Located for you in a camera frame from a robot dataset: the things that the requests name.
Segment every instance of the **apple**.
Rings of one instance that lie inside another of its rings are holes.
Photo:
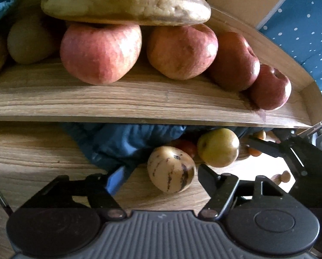
[[[203,134],[197,143],[198,155],[208,165],[225,167],[239,154],[239,138],[227,128],[211,130]]]
[[[212,80],[224,90],[241,92],[257,79],[260,63],[243,35],[224,32],[218,36],[219,49],[208,68]]]
[[[259,108],[276,110],[287,102],[291,91],[292,85],[286,75],[269,65],[262,64],[259,76],[247,94]]]
[[[197,154],[197,146],[188,140],[176,139],[172,146],[184,151],[191,158],[194,158],[194,156]]]
[[[89,84],[110,84],[136,63],[142,46],[139,25],[107,25],[94,28],[71,23],[60,45],[66,70]]]
[[[155,148],[148,159],[148,174],[153,184],[166,193],[185,190],[196,172],[193,159],[171,146]]]
[[[149,37],[147,56],[150,64],[165,76],[186,80],[209,67],[217,48],[215,33],[204,24],[160,26]]]

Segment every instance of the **bread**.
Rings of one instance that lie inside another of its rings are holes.
[[[209,20],[205,0],[41,0],[52,17],[78,22],[192,25]]]

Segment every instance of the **wooden fruit rack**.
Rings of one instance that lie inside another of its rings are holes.
[[[20,0],[7,20],[34,11],[39,2]],[[143,51],[130,72],[105,86],[80,82],[67,73],[58,58],[9,66],[0,74],[0,189],[12,207],[24,203],[57,175],[83,179],[88,174],[102,172],[88,163],[57,123],[42,122],[308,128],[322,121],[322,94],[294,59],[254,28],[214,8],[207,25],[216,33],[223,30],[242,33],[261,63],[276,67],[290,78],[292,94],[282,108],[255,111],[243,96],[221,90],[203,75],[185,81],[166,78],[150,66]],[[273,167],[276,164],[281,167],[276,169]],[[253,180],[257,174],[270,178],[285,169],[281,158],[262,154],[216,171]],[[126,209],[198,212],[208,195],[196,178],[188,190],[166,195],[153,187],[141,166],[124,184],[116,200]],[[0,208],[0,258],[12,255],[5,235],[6,220]]]

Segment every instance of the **wooden shelf edge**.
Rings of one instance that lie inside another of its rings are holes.
[[[143,56],[121,80],[93,86],[47,60],[15,65],[0,74],[0,120],[169,123],[189,125],[309,127],[298,92],[277,111],[254,111],[237,93],[203,75],[169,79]]]

